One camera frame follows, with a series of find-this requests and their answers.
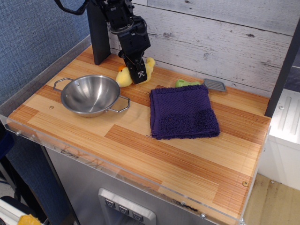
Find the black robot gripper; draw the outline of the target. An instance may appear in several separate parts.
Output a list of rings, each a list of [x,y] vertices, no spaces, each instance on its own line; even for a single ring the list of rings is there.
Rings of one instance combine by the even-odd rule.
[[[124,28],[117,33],[122,48],[118,56],[128,67],[133,83],[140,84],[147,80],[146,66],[142,56],[151,44],[146,21],[140,16],[131,17],[131,21],[133,23],[129,28]]]

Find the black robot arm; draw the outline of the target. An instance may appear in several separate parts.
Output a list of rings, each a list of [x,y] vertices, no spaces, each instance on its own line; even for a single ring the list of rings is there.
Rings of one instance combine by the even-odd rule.
[[[64,12],[82,15],[87,12],[94,62],[99,65],[111,53],[108,33],[118,37],[122,58],[129,69],[133,83],[140,84],[149,78],[143,55],[150,47],[147,23],[133,13],[130,0],[86,0],[76,10],[65,8],[57,0],[56,4]]]

